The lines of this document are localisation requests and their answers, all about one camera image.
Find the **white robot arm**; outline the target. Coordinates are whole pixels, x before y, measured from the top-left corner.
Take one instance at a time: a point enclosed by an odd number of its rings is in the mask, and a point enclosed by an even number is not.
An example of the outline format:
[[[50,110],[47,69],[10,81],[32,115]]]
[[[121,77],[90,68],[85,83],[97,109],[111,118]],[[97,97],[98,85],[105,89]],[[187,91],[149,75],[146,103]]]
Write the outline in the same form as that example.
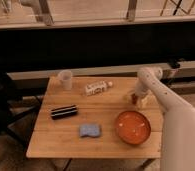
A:
[[[142,67],[132,91],[136,105],[151,91],[163,107],[160,171],[195,171],[195,107],[164,85],[160,67]]]

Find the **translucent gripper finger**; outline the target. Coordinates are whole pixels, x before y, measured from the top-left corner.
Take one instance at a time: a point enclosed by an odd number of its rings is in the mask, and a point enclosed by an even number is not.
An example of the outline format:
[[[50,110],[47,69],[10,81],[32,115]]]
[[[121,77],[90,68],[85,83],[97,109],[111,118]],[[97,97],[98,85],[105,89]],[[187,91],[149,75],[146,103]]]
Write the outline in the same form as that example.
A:
[[[127,92],[125,95],[124,95],[124,99],[127,100],[127,101],[132,101],[132,95],[134,94],[134,92]]]

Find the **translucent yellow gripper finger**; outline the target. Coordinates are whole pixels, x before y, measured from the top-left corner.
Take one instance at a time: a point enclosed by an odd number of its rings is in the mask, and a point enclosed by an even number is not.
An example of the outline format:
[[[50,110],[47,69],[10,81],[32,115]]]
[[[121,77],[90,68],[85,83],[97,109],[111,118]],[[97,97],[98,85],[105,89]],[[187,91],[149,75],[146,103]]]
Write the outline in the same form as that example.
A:
[[[147,105],[148,105],[148,101],[149,101],[149,98],[148,97],[139,98],[137,100],[137,104],[136,104],[137,108],[138,109],[144,109],[144,108],[146,108]]]

